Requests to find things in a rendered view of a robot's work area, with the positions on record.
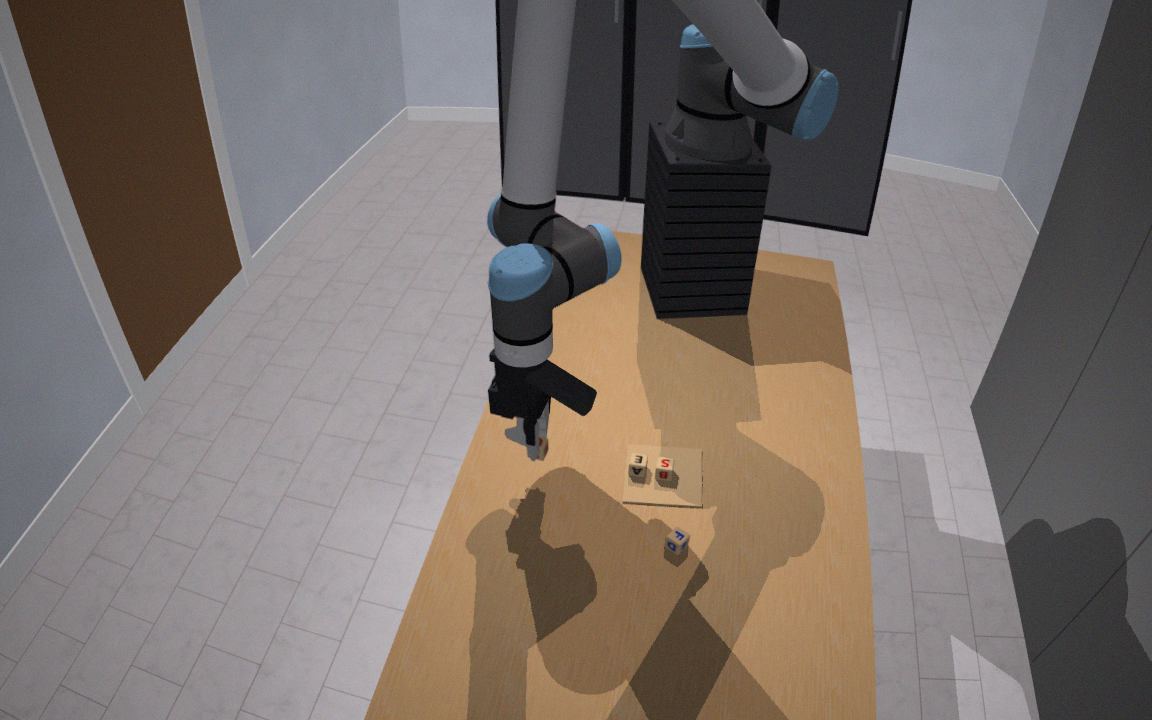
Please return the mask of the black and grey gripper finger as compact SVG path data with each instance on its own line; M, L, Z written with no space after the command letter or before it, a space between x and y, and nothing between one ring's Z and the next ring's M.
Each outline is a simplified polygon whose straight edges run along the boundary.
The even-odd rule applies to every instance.
M539 423L540 423L539 435L540 437L547 438L548 420L550 420L550 397L548 397L547 406L544 407L544 411L543 411L543 414L541 414L541 416L539 418Z
M506 438L518 445L524 445L529 450L529 457L535 461L540 454L539 429L540 423L535 419L535 407L529 407L529 414L524 418L517 418L516 427L506 429Z

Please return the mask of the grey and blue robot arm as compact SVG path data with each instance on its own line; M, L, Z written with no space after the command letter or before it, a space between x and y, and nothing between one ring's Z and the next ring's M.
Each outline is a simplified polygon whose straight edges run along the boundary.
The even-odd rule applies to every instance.
M803 141L826 129L835 74L781 40L760 3L672 1L694 24L680 45L677 105L666 126L672 149L712 161L745 158L753 149L748 118ZM503 185L486 217L507 247L490 263L488 291L495 355L509 366L547 361L554 306L605 285L622 263L605 225L582 228L556 213L575 8L576 0L518 0ZM575 414L593 409L596 389L550 361L525 381Z

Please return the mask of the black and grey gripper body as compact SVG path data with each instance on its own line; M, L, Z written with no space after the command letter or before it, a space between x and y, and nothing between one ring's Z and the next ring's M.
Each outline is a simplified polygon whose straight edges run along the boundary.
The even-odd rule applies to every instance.
M536 366L508 366L500 363L494 348L488 354L488 359L492 363L495 361L495 376L492 386L488 387L490 414L505 416L508 419L513 419L515 416L524 418L529 414L529 407L535 407L535 419L539 419L550 395L526 382L525 377L544 366L547 361ZM500 377L498 365L500 366Z

